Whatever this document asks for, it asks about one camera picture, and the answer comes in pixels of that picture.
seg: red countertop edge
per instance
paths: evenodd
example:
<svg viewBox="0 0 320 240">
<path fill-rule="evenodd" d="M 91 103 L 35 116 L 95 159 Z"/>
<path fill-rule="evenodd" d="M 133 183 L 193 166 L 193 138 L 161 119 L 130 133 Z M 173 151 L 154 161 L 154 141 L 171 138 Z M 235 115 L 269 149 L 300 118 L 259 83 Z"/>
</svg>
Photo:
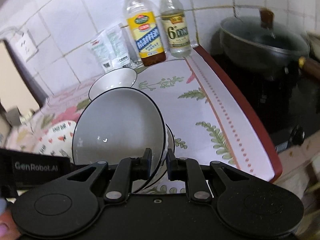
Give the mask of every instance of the red countertop edge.
<svg viewBox="0 0 320 240">
<path fill-rule="evenodd" d="M 256 112 L 253 110 L 252 106 L 249 104 L 247 99 L 244 97 L 239 88 L 234 84 L 234 82 L 229 78 L 229 76 L 223 71 L 223 69 L 215 62 L 215 60 L 210 56 L 208 52 L 205 51 L 201 46 L 195 48 L 195 51 L 204 59 L 204 61 L 210 66 L 210 68 L 216 73 L 219 79 L 223 82 L 226 88 L 229 90 L 230 94 L 237 101 L 238 105 L 241 107 L 244 114 L 247 116 L 249 122 L 254 128 L 256 134 L 258 135 L 263 147 L 265 148 L 275 176 L 270 182 L 276 181 L 282 174 L 282 165 L 276 152 L 275 146 L 272 143 L 270 136 L 266 129 L 264 128 L 262 122 L 257 116 Z"/>
</svg>

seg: fingernail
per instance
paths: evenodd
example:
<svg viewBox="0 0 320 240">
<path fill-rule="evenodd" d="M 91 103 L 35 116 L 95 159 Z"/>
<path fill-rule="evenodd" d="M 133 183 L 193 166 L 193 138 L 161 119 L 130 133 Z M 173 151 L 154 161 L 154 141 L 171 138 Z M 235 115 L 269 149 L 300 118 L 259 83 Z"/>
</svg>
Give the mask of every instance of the fingernail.
<svg viewBox="0 0 320 240">
<path fill-rule="evenodd" d="M 8 232 L 8 227 L 6 224 L 0 224 L 0 237 L 4 236 Z"/>
</svg>

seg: floral tablecloth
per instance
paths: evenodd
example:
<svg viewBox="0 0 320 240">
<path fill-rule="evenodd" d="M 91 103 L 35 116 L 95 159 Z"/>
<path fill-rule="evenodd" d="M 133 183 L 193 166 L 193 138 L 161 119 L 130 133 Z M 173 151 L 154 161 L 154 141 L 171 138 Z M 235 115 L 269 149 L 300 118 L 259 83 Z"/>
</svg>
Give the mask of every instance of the floral tablecloth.
<svg viewBox="0 0 320 240">
<path fill-rule="evenodd" d="M 139 89 L 158 105 L 174 134 L 175 155 L 208 165 L 217 160 L 264 180 L 275 172 L 268 154 L 237 102 L 197 52 L 190 57 L 136 69 Z M 47 98 L 45 106 L 25 125 L 14 128 L 6 147 L 33 152 L 38 139 L 52 125 L 78 121 L 90 103 L 88 91 L 99 78 L 92 77 Z M 142 193 L 164 194 L 185 191 L 182 181 L 163 176 Z"/>
</svg>

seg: stove knob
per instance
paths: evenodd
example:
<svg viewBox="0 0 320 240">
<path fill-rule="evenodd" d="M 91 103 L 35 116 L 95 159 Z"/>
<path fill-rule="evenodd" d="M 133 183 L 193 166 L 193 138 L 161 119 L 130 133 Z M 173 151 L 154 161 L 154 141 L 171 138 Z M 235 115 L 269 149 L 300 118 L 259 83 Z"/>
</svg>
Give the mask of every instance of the stove knob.
<svg viewBox="0 0 320 240">
<path fill-rule="evenodd" d="M 289 138 L 289 142 L 292 145 L 301 146 L 304 142 L 305 133 L 300 125 L 297 125 L 293 130 Z"/>
</svg>

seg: plastic bag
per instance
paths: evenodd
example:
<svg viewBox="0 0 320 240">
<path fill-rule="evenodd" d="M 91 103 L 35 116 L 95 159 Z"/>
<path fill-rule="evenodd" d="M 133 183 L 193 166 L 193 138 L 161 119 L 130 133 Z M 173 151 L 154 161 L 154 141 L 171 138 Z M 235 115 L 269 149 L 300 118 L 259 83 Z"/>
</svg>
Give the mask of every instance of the plastic bag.
<svg viewBox="0 0 320 240">
<path fill-rule="evenodd" d="M 90 41 L 89 47 L 98 57 L 106 73 L 130 63 L 128 48 L 118 25 L 99 33 Z"/>
</svg>

